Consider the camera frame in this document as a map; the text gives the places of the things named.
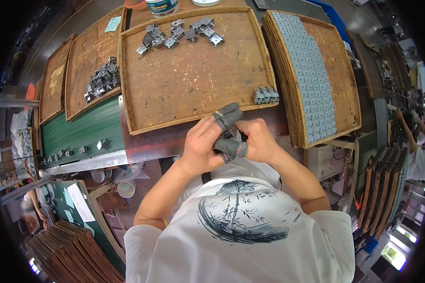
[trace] scratched wood surface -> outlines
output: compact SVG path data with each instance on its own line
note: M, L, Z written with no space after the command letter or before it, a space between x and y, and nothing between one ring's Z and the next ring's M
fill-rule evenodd
M90 77L94 76L95 71L100 69L104 63L107 63L108 57L117 57L119 33L124 30L126 24L125 11L124 6L113 10L82 32L72 42L66 75L66 121L119 93L116 89L111 90L90 103L87 103L84 98ZM116 30L104 32L110 19L119 16L121 16L121 22Z
M326 22L292 14L300 18L307 34L314 36L318 43L329 77L335 108L337 133L331 137L307 144L306 120L299 85L288 50L271 14L272 12L292 13L267 10L262 19L263 27L270 40L268 47L274 54L273 59L276 58L274 64L279 65L277 68L279 70L278 76L286 106L291 144L306 149L360 128L362 122L356 80L339 32L335 26Z
M192 3L192 0L178 0L178 4L179 10L176 14L199 8L197 5ZM247 3L245 0L222 0L215 7L217 6L247 6ZM133 28L134 26L146 23L153 19L153 13L151 13L148 7L142 10L132 10L129 28Z
M141 57L145 27L157 23L169 33L172 20L185 28L204 16L215 19L226 42L215 48L206 38L195 43L184 37L173 50L152 48ZM255 87L275 86L269 54L255 14L249 7L212 7L177 13L138 25L121 34L120 73L129 131L132 135L200 119L238 102L242 110L256 105Z
M66 62L75 37L75 34L71 35L47 60L39 97L40 124L44 124L65 109Z

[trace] white t-shirt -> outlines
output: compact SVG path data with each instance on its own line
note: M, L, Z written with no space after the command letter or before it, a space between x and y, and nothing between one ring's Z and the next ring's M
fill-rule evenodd
M410 153L408 158L406 179L425 180L425 150L422 150L420 146L418 146L417 151Z
M237 171L237 162L249 163L242 159L221 170ZM305 214L289 195L274 189L277 179L249 177L261 173L256 167L244 177L216 178L212 172L213 180L204 185L191 182L164 231L150 225L130 228L126 282L351 282L349 215Z

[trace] factory floor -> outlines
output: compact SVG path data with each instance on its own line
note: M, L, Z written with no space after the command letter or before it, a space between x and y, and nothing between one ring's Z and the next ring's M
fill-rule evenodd
M255 5L253 0L246 1L249 6ZM360 33L368 43L374 42L377 45L382 43L381 35L376 33L375 30L386 26L386 24L379 19L370 3L357 7L349 0L324 0L324 2L335 8L349 30ZM268 1L270 7L280 10L289 10L289 5L293 3L294 1L286 0ZM62 19L65 19L66 15L63 15L63 9L60 9L60 14L56 15L51 25L38 38L28 55L28 59L20 75L17 98L24 98L28 85L30 83L36 84L42 77L47 59L66 38L73 33L82 33L97 20L123 4L124 0L91 0L65 22L62 22ZM362 115L362 121L365 121L366 111L362 111ZM296 160L302 161L302 151L291 147L289 136L280 137L277 139L277 142ZM143 197L161 177L160 166L157 160L148 161L143 171L150 179L136 180L136 192L128 201L129 207L120 210L123 223L127 229L132 227L134 215ZM107 219L111 227L120 227L116 218L107 216ZM124 246L123 235L123 233L116 233L122 246Z

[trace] worker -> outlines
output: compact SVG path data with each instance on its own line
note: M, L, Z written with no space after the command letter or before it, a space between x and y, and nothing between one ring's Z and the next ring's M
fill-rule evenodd
M237 121L238 108L191 128L182 157L142 200L124 237L126 282L351 282L350 216L331 210L263 119ZM246 142L219 137L232 124ZM279 178L291 196L275 189Z
M408 124L403 117L401 110L395 111L395 115L402 123L402 127L408 137L410 153L408 156L408 171L406 173L406 179L425 180L425 150L422 149L422 146L425 144L425 123L419 118L419 115L415 111L412 113L413 118L418 122L421 129L416 141L412 135L411 129L409 129Z
M33 217L33 213L35 210L42 221L43 229L47 229L49 227L47 223L47 216L45 216L45 214L39 207L38 197L36 196L35 190L31 190L23 196L23 199L20 202L20 208L22 211L22 218L26 221L28 226L33 228L38 226L38 220Z

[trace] pile of metal parts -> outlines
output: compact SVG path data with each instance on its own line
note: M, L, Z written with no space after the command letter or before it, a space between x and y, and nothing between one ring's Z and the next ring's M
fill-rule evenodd
M90 78L90 83L86 85L85 100L90 103L94 97L101 97L120 85L121 80L116 66L116 57L108 57L107 63L96 71L95 75Z
M253 94L255 104L275 103L280 100L279 94L272 87L255 88Z
M102 150L106 145L109 144L109 140L108 139L100 139L98 144L97 144L97 149L98 150ZM79 149L79 154L84 154L88 152L88 145L84 145ZM41 161L42 165L48 165L52 162L56 162L56 161L60 161L62 160L62 158L64 156L73 156L74 155L74 151L70 151L70 150L60 150L59 153L54 154L54 155L49 155L49 157L47 159L43 158Z
M211 26L214 26L214 19L211 20L208 17L204 17L201 21L195 21L189 25L189 29L183 28L184 21L179 19L172 22L172 26L169 29L170 36L165 39L165 33L160 31L156 24L146 26L146 33L142 39L142 45L137 48L137 53L141 56L145 55L151 47L161 48L162 46L168 49L173 49L179 39L184 35L186 40L195 42L199 38L198 33L204 35L208 41L215 47L225 42L225 37L218 35Z

